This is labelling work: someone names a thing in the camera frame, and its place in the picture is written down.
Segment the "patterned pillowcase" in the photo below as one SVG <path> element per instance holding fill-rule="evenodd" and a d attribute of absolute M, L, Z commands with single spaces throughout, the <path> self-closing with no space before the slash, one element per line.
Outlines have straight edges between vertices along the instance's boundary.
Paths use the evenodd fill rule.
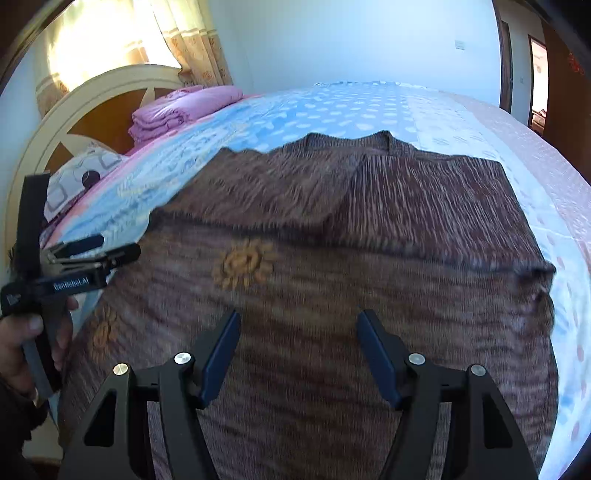
<path fill-rule="evenodd" d="M 91 143 L 86 150 L 62 165 L 49 179 L 45 203 L 46 221 L 51 222 L 57 215 L 65 215 L 76 200 L 125 159 L 125 155 Z"/>

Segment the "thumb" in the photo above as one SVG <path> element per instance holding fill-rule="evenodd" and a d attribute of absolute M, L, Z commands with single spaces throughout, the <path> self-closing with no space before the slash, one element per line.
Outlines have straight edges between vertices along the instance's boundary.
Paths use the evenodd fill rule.
<path fill-rule="evenodd" d="M 37 314 L 9 315 L 0 321 L 0 345 L 19 347 L 43 331 L 43 319 Z"/>

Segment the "doorway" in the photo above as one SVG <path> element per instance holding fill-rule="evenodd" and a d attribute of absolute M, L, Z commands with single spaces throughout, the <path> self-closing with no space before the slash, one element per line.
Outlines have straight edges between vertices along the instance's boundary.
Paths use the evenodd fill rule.
<path fill-rule="evenodd" d="M 529 127 L 543 137 L 548 108 L 548 53 L 546 45 L 529 35 L 531 52 L 531 113 Z"/>

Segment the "red decoration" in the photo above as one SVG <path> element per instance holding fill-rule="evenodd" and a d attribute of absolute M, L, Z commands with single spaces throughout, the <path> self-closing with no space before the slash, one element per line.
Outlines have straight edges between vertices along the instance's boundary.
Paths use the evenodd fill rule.
<path fill-rule="evenodd" d="M 573 72 L 580 73 L 581 75 L 585 75 L 585 70 L 580 65 L 580 63 L 577 61 L 577 59 L 574 58 L 573 52 L 569 53 L 569 63 L 570 63 L 570 67 L 573 69 Z"/>

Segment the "wooden headboard panel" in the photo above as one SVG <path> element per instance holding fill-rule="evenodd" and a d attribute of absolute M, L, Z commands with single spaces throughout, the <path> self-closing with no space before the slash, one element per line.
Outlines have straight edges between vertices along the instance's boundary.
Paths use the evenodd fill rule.
<path fill-rule="evenodd" d="M 24 177 L 55 172 L 91 141 L 118 153 L 134 146 L 128 134 L 131 114 L 140 106 L 181 88 L 178 69 L 162 65 L 130 65 L 90 79 L 66 95 L 45 118 L 18 162 L 8 191 L 2 236 L 3 267 L 16 238 Z"/>

